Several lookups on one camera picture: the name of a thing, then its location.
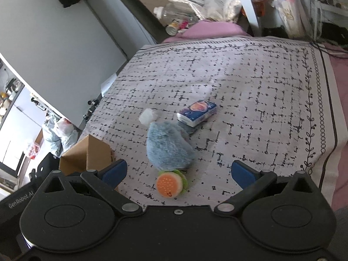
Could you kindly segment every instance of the blue furry hat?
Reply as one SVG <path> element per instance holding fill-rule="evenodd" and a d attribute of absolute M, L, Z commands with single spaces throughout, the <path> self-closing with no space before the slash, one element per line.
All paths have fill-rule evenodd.
<path fill-rule="evenodd" d="M 185 140 L 188 138 L 186 131 L 176 124 L 152 122 L 146 140 L 149 161 L 161 171 L 188 167 L 194 159 L 194 149 Z"/>

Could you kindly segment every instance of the hamburger toy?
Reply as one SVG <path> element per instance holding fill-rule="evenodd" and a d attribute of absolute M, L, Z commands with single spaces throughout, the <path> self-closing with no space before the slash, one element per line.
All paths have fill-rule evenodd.
<path fill-rule="evenodd" d="M 159 194 L 166 198 L 175 198 L 185 192 L 188 186 L 186 177 L 178 170 L 160 172 L 156 181 Z"/>

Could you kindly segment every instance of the screw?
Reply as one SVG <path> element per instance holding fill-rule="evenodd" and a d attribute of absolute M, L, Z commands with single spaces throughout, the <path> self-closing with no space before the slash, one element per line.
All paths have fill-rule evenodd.
<path fill-rule="evenodd" d="M 218 210 L 221 212 L 231 212 L 234 210 L 234 205 L 230 203 L 221 203 L 217 207 L 218 207 Z"/>
<path fill-rule="evenodd" d="M 184 214 L 184 211 L 181 210 L 181 209 L 176 209 L 176 210 L 174 210 L 174 214 L 175 215 L 181 215 L 181 214 Z"/>
<path fill-rule="evenodd" d="M 135 203 L 126 203 L 122 206 L 122 210 L 126 212 L 134 212 L 139 209 L 139 205 Z"/>

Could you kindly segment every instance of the orange plush bun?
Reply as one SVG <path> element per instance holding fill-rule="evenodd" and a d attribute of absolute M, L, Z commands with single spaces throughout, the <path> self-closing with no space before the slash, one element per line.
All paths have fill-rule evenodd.
<path fill-rule="evenodd" d="M 164 172 L 157 178 L 156 188 L 162 196 L 174 198 L 183 189 L 181 176 L 174 172 Z"/>

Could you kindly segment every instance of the white pom-pom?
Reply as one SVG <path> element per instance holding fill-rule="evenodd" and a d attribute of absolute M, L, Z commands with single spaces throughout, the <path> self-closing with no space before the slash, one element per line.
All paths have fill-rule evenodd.
<path fill-rule="evenodd" d="M 150 126 L 150 123 L 154 122 L 158 117 L 156 110 L 146 108 L 139 117 L 139 121 L 146 127 Z"/>

